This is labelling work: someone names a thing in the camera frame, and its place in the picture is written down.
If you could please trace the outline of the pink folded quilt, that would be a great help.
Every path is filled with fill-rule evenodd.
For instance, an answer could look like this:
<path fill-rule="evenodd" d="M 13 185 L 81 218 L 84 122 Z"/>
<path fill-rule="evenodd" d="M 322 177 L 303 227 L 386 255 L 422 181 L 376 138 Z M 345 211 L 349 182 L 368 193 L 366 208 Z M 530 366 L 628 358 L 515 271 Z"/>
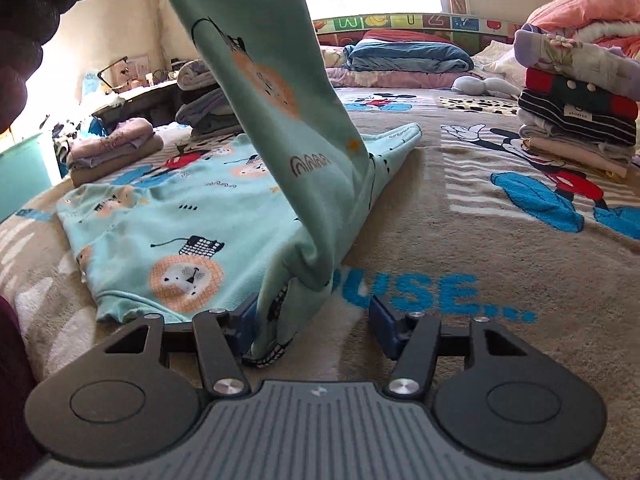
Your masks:
<path fill-rule="evenodd" d="M 460 77 L 468 73 L 413 73 L 399 70 L 372 70 L 356 72 L 343 67 L 326 69 L 334 88 L 386 88 L 386 89 L 449 89 Z"/>

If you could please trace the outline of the dark cluttered desk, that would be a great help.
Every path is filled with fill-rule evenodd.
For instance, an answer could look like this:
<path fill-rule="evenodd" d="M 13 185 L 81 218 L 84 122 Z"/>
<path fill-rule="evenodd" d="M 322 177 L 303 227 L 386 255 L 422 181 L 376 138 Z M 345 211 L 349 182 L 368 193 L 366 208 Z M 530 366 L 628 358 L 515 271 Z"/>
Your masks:
<path fill-rule="evenodd" d="M 180 89 L 175 81 L 165 81 L 153 87 L 140 87 L 119 93 L 113 103 L 95 110 L 91 116 L 112 132 L 120 123 L 141 117 L 153 127 L 168 125 L 182 105 Z"/>

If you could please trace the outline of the colourful alphabet foam mat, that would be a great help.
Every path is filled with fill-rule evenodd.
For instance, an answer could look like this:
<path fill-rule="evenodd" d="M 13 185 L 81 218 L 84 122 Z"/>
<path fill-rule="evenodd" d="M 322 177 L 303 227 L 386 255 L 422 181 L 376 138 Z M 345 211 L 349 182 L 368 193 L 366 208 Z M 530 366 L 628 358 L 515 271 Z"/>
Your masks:
<path fill-rule="evenodd" d="M 442 41 L 468 53 L 480 52 L 491 41 L 512 44 L 520 23 L 496 18 L 447 13 L 363 14 L 313 20 L 320 44 L 347 46 L 363 38 Z"/>

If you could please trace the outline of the mint lion print garment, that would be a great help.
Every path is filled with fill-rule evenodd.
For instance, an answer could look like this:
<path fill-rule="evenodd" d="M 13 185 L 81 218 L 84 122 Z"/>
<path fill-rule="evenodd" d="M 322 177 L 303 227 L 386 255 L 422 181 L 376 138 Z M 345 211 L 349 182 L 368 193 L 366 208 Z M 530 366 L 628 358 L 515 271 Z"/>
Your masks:
<path fill-rule="evenodd" d="M 167 176 L 58 203 L 99 321 L 188 322 L 257 299 L 267 366 L 319 311 L 419 126 L 362 134 L 334 92 L 305 0 L 169 0 L 241 132 Z"/>

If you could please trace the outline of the blue folded quilt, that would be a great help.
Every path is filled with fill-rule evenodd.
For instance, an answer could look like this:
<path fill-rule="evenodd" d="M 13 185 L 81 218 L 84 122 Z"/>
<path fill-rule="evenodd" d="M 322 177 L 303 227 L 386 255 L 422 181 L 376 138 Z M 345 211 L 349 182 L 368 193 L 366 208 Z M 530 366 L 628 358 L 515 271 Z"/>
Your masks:
<path fill-rule="evenodd" d="M 466 73 L 472 58 L 454 44 L 433 41 L 361 40 L 343 49 L 344 65 L 355 72 Z"/>

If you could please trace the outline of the teal plastic storage box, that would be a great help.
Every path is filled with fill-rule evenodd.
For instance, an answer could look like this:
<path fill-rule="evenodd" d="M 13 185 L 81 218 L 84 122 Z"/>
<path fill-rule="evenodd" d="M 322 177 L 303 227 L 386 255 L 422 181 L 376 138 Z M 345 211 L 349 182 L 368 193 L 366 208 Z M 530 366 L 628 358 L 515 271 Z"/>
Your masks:
<path fill-rule="evenodd" d="M 50 136 L 35 134 L 1 153 L 1 220 L 60 180 Z"/>

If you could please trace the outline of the Mickey Mouse grey bed blanket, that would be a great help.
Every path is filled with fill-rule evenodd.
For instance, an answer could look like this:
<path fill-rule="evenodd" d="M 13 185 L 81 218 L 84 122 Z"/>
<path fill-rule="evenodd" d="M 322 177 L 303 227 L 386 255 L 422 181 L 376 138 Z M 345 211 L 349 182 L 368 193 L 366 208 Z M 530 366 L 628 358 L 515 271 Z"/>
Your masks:
<path fill-rule="evenodd" d="M 376 202 L 335 275 L 334 292 L 285 356 L 250 379 L 332 380 L 359 390 L 392 364 L 367 331 L 382 294 L 460 325 L 501 322 L 589 382 L 608 408 L 597 471 L 639 474 L 639 176 L 617 181 L 527 153 L 511 115 L 456 110 L 413 91 L 411 108 L 360 108 L 365 132 L 415 122 L 419 146 Z M 96 307 L 49 188 L 1 227 L 1 474 L 40 452 L 21 422 L 24 395 L 113 331 Z"/>

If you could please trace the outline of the grey plush toy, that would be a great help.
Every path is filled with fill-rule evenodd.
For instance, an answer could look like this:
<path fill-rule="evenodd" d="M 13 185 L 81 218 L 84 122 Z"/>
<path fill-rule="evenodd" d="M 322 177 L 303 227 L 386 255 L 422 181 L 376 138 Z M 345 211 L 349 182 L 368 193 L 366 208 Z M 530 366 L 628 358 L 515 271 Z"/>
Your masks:
<path fill-rule="evenodd" d="M 480 79 L 473 76 L 458 77 L 451 90 L 467 96 L 508 96 L 510 99 L 517 98 L 521 93 L 520 88 L 501 78 Z"/>

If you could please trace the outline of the pink and beige folded stack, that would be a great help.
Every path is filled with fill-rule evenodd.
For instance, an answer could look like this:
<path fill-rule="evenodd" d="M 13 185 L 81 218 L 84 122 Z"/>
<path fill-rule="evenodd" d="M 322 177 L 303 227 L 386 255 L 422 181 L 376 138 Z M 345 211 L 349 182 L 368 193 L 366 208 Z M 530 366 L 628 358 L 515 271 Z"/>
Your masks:
<path fill-rule="evenodd" d="M 116 170 L 160 151 L 162 137 L 141 117 L 120 122 L 109 136 L 75 141 L 66 159 L 75 188 L 100 180 Z"/>

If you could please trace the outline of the grey and purple folded stack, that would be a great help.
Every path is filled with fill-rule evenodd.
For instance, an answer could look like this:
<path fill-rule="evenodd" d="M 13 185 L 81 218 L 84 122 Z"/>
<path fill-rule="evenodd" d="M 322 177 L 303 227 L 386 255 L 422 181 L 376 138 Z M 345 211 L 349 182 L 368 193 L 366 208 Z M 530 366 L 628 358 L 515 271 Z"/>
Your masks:
<path fill-rule="evenodd" d="M 187 62 L 178 71 L 181 106 L 175 122 L 191 128 L 193 140 L 230 136 L 242 131 L 224 90 L 203 60 Z"/>

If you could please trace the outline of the striped and floral folded stack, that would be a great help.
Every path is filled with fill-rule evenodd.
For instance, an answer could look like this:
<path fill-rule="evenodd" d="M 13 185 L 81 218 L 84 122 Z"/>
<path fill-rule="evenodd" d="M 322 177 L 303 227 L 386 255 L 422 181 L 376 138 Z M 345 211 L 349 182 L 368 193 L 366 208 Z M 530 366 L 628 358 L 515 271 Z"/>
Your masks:
<path fill-rule="evenodd" d="M 525 27 L 515 33 L 525 68 L 520 136 L 532 151 L 626 178 L 637 144 L 639 62 Z"/>

